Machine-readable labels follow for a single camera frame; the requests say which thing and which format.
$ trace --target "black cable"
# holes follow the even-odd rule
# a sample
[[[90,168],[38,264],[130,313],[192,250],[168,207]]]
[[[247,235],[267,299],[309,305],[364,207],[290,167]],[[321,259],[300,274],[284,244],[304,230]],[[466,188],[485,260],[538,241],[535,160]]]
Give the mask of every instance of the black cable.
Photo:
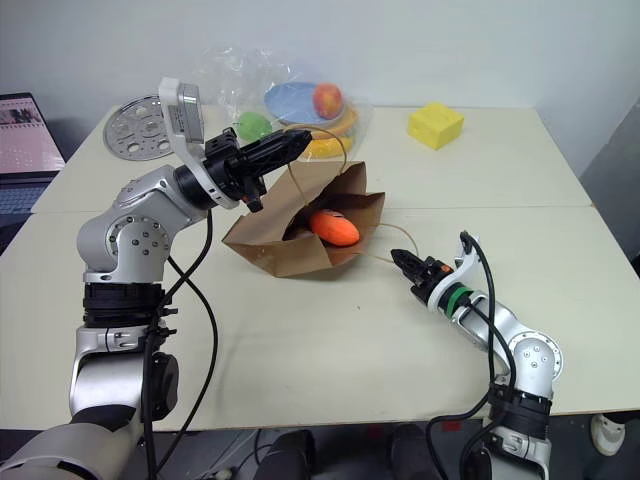
[[[142,422],[144,429],[144,448],[147,460],[147,478],[156,480],[156,447],[153,439],[153,407],[151,398],[151,370],[155,349],[155,331],[149,331],[144,342],[142,361]]]
[[[169,257],[169,264],[174,268],[174,270],[178,273],[178,275],[183,275],[182,270],[180,269],[178,264],[175,262],[175,260],[171,257]],[[202,403],[202,400],[206,395],[207,390],[209,389],[209,384],[211,383],[211,378],[213,377],[213,371],[216,366],[216,359],[218,357],[218,341],[219,341],[218,325],[216,323],[216,317],[213,313],[213,309],[211,308],[209,301],[204,296],[202,291],[191,280],[187,279],[186,283],[187,285],[189,285],[189,287],[191,287],[191,290],[193,290],[193,292],[197,295],[197,297],[200,299],[200,301],[204,305],[204,308],[207,310],[207,315],[209,315],[209,321],[211,322],[211,329],[213,332],[213,349],[211,350],[211,359],[209,360],[209,370],[207,371],[207,376],[205,377],[204,383],[202,384],[202,388],[200,389],[198,398],[193,404],[193,407],[191,408],[191,412],[189,412],[189,416],[182,424],[180,431],[178,431],[176,438],[173,439],[173,442],[167,449],[167,452],[162,457],[162,460],[160,460],[160,463],[158,464],[158,471],[160,471],[162,467],[166,465],[167,461],[169,460],[169,457],[171,457],[171,454],[174,452],[174,450],[178,446],[178,442],[184,436],[187,429],[189,428],[189,425],[191,424],[193,417],[198,411],[198,408],[200,408],[200,404]]]
[[[271,443],[268,443],[267,445],[261,445],[261,446],[259,446],[257,449],[254,449],[254,451],[253,451],[253,452],[251,452],[249,455],[247,455],[246,457],[244,457],[244,459],[243,459],[243,460],[240,462],[240,464],[236,467],[236,475],[238,474],[238,472],[240,471],[240,469],[241,469],[242,467],[244,467],[244,464],[245,464],[245,463],[247,463],[247,462],[249,461],[249,459],[250,459],[251,457],[253,457],[253,456],[254,456],[254,454],[255,454],[255,453],[259,452],[259,451],[260,451],[260,450],[262,450],[263,448],[269,448],[269,447],[271,447],[272,445],[273,445],[273,444],[271,444]]]
[[[260,465],[260,458],[258,458],[258,443],[260,443],[260,434],[262,429],[259,428],[256,432],[256,436],[253,439],[253,458],[256,461],[256,465]]]
[[[145,350],[143,357],[143,365],[142,365],[142,417],[143,417],[143,435],[145,439],[145,451],[147,457],[147,470],[148,470],[148,479],[156,480],[157,472],[164,466],[169,459],[171,453],[173,453],[173,449],[175,446],[172,444],[173,449],[170,447],[170,451],[165,454],[162,461],[160,462],[161,466],[156,466],[156,453],[155,453],[155,444],[153,441],[153,407],[152,407],[152,393],[151,393],[151,372],[153,368],[153,353],[156,349],[156,337],[157,337],[157,329],[158,322],[160,318],[163,316],[164,307],[171,301],[173,295],[178,291],[178,289],[187,281],[191,274],[200,266],[204,258],[209,253],[211,248],[211,243],[213,241],[213,218],[211,215],[211,210],[207,212],[207,236],[205,239],[205,243],[200,251],[200,254],[195,259],[195,261],[191,264],[191,266],[184,272],[180,278],[173,284],[173,286],[169,289],[169,291],[162,298],[160,303],[156,308],[156,315],[152,318],[149,327],[147,329],[147,335],[145,338]],[[193,418],[190,415],[188,418],[189,422]]]
[[[507,356],[509,358],[511,352],[508,349],[508,346],[506,345],[506,342],[504,342],[504,338],[502,337],[502,335],[500,334],[500,332],[498,331],[498,329],[495,327],[495,310],[496,310],[496,293],[495,293],[495,285],[493,283],[493,275],[491,274],[491,268],[489,267],[489,261],[487,260],[486,255],[484,254],[484,251],[482,250],[482,247],[480,247],[480,244],[476,241],[475,238],[473,238],[471,235],[469,235],[468,232],[463,231],[462,233],[460,233],[460,239],[463,240],[463,242],[467,242],[468,244],[471,244],[471,246],[473,248],[475,248],[478,257],[480,258],[480,262],[482,263],[482,268],[484,270],[484,274],[485,274],[485,278],[487,281],[487,289],[488,289],[488,296],[489,296],[489,316],[485,316],[484,314],[482,314],[482,318],[483,320],[485,320],[485,323],[487,324],[487,328],[489,329],[488,335],[487,335],[487,360],[489,362],[489,384],[490,384],[490,389],[491,387],[494,385],[495,382],[495,365],[494,365],[494,355],[495,355],[495,349],[494,349],[494,335],[498,336],[498,341],[500,342],[500,339],[502,339],[502,341],[500,342],[500,344],[502,345],[502,348],[505,349],[505,352],[507,352]],[[515,362],[511,362],[509,363],[510,367],[512,368],[512,378],[510,379],[510,389],[509,392],[511,392],[513,390],[513,385],[511,383],[511,381],[513,380],[513,383],[515,383]],[[433,445],[433,441],[431,439],[431,431],[434,427],[434,425],[436,423],[441,423],[441,422],[446,422],[446,421],[462,421],[462,420],[467,420],[468,418],[471,418],[473,415],[475,415],[482,407],[483,405],[487,402],[489,397],[489,392],[487,392],[484,397],[482,397],[480,399],[480,401],[478,403],[476,403],[476,405],[473,406],[473,408],[465,413],[462,414],[458,414],[458,415],[442,415],[439,417],[435,417],[433,419],[431,419],[431,421],[427,424],[426,426],[426,431],[425,431],[425,437],[427,440],[427,447],[429,448],[429,453],[431,454],[431,457],[433,459],[433,463],[436,466],[436,469],[438,470],[438,473],[440,474],[440,476],[442,477],[443,480],[447,480],[447,474],[444,470],[444,467],[442,466],[442,463],[440,462],[440,459],[438,457],[438,454],[435,450],[435,446]],[[462,452],[462,456],[461,456],[461,462],[460,462],[460,472],[461,474],[463,473],[463,462],[462,459],[464,458],[466,460],[466,455],[468,455],[468,453],[465,452],[467,450],[470,450],[470,448],[475,444],[475,442],[477,441],[474,440],[473,442],[471,442],[471,440],[473,440],[475,436],[472,436],[470,441],[468,441],[464,448],[463,448],[463,452]]]
[[[478,307],[473,305],[471,302],[469,302],[467,306],[469,308],[471,308],[471,310],[476,312],[476,314],[478,314],[478,316],[482,320],[484,320],[484,322],[487,324],[489,329],[491,329],[493,331],[493,333],[495,334],[496,338],[498,339],[498,343],[500,343],[500,346],[502,347],[502,349],[505,351],[505,353],[507,355],[507,363],[509,363],[509,369],[511,370],[511,375],[510,375],[510,378],[509,378],[509,386],[507,388],[506,398],[510,399],[511,398],[511,393],[510,392],[513,392],[513,387],[514,387],[514,385],[516,383],[516,375],[517,375],[516,374],[516,362],[515,362],[515,359],[513,358],[513,353],[509,349],[509,345],[507,345],[507,342],[505,341],[504,337],[502,336],[502,333],[500,333],[500,330],[498,330],[495,327],[495,325],[493,325],[493,324],[491,324],[489,322],[489,319],[482,312],[482,310],[480,310]],[[462,448],[462,453],[460,454],[460,464],[459,464],[459,467],[460,467],[460,478],[461,479],[464,479],[464,476],[463,476],[463,474],[464,474],[464,464],[466,463],[467,458],[471,454],[471,449],[473,448],[473,446],[478,442],[478,440],[480,440],[489,431],[491,431],[493,428],[495,428],[498,425],[500,425],[500,423],[502,423],[502,420],[504,419],[504,416],[505,416],[505,412],[504,411],[500,412],[500,414],[498,415],[498,417],[495,420],[493,420],[491,423],[489,423],[486,427],[482,428],[480,431],[476,432],[464,444],[464,447]]]
[[[438,457],[435,446],[433,445],[433,440],[431,438],[431,430],[433,429],[436,423],[460,422],[462,420],[467,420],[473,417],[476,413],[478,413],[478,411],[480,411],[480,409],[484,406],[484,404],[487,403],[488,398],[489,398],[489,392],[485,393],[484,397],[482,397],[480,401],[471,408],[471,410],[464,413],[457,414],[457,415],[440,415],[438,417],[432,418],[429,421],[429,423],[427,423],[427,426],[425,427],[425,437],[427,439],[427,448],[429,449],[429,454],[433,459],[433,464],[436,466],[436,469],[438,470],[440,477],[442,477],[442,480],[447,480],[448,478],[447,472],[445,472],[444,467],[440,462],[440,457]]]
[[[510,376],[509,376],[509,385],[507,387],[507,393],[506,393],[505,396],[507,398],[511,398],[511,394],[513,393],[513,389],[515,387],[516,377],[517,377],[516,360],[515,360],[515,358],[513,358],[513,352],[509,348],[509,345],[507,345],[507,342],[504,339],[504,337],[502,336],[502,333],[500,333],[500,330],[498,330],[495,325],[493,325],[491,322],[489,322],[489,318],[482,312],[482,310],[480,310],[477,306],[473,305],[471,302],[469,302],[469,304],[467,306],[471,310],[476,312],[476,314],[482,320],[484,320],[484,322],[487,324],[489,329],[493,332],[493,334],[498,339],[498,343],[500,344],[500,346],[504,350],[505,354],[507,355],[507,363],[509,364],[509,370],[511,371],[511,373],[510,373]]]
[[[484,275],[487,279],[487,289],[489,290],[489,322],[491,324],[494,323],[495,314],[496,314],[496,289],[493,283],[493,275],[491,274],[491,268],[489,268],[489,261],[480,247],[480,244],[477,242],[475,238],[469,235],[469,232],[466,230],[460,234],[460,238],[469,242],[473,248],[476,249],[478,253],[478,257],[480,257],[480,262],[482,263],[482,268],[484,270]],[[493,348],[493,331],[489,331],[489,335],[487,337],[487,355],[489,358],[489,383],[493,383],[495,381],[495,366],[493,363],[494,356],[494,348]]]
[[[460,454],[460,464],[459,464],[460,480],[465,479],[464,464],[466,463],[467,458],[469,457],[469,454],[471,453],[471,449],[473,448],[473,446],[478,442],[478,440],[484,437],[488,432],[490,432],[491,430],[496,428],[498,425],[500,425],[503,418],[504,418],[504,412],[502,412],[498,416],[498,418],[496,418],[495,420],[487,424],[485,427],[481,428],[476,433],[474,433],[471,436],[471,438],[467,440],[467,443],[464,444],[464,447],[462,447],[462,453]]]

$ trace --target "orange toy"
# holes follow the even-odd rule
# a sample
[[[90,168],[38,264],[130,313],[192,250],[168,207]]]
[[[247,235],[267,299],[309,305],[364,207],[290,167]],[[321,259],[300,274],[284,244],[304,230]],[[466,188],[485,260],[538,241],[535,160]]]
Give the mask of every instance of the orange toy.
[[[319,210],[311,216],[309,225],[313,233],[336,247],[348,247],[360,240],[356,226],[340,212]]]

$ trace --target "plastic bag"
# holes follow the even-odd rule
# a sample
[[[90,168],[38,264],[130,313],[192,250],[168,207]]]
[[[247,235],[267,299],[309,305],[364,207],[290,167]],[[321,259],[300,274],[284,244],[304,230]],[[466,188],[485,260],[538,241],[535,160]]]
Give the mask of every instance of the plastic bag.
[[[370,105],[347,95],[335,79],[296,69],[265,50],[208,49],[196,77],[203,101],[225,110],[243,144],[281,128],[308,125],[313,141],[301,160],[336,160],[343,147],[351,158],[371,118]],[[316,93],[321,84],[323,91]]]

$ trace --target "laptop keyboard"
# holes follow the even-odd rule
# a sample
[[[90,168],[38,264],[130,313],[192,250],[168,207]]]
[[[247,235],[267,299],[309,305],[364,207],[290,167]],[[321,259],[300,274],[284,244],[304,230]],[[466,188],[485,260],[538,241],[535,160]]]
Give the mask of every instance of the laptop keyboard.
[[[31,207],[46,188],[42,186],[0,190],[0,214],[30,213]]]

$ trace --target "brown paper bag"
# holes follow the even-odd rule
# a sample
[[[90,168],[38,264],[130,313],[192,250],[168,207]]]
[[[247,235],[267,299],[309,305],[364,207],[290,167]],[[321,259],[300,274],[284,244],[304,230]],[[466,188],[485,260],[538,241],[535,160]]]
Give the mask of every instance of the brown paper bag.
[[[305,194],[285,171],[263,198],[264,209],[242,216],[229,229],[223,243],[249,262],[276,277],[288,277],[342,265],[366,251],[375,230],[384,193],[366,194],[367,172],[363,162],[296,162],[291,166]],[[298,236],[315,211],[328,208],[344,214],[360,231],[360,241],[351,247],[334,247],[312,233]]]

